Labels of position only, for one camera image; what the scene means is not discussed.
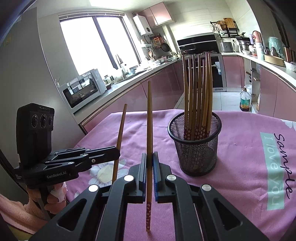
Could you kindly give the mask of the left hand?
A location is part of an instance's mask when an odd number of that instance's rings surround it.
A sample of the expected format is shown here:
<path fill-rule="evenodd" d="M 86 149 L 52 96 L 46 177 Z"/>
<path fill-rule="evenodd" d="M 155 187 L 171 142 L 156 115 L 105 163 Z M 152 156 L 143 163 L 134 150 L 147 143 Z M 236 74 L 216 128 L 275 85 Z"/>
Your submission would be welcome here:
<path fill-rule="evenodd" d="M 41 193 L 37 189 L 30 189 L 26 187 L 29 197 L 34 201 L 38 202 L 41 199 Z M 45 204 L 44 209 L 49 211 L 51 214 L 59 213 L 63 208 L 66 207 L 66 183 L 55 184 L 53 190 L 47 197 L 47 204 Z"/>

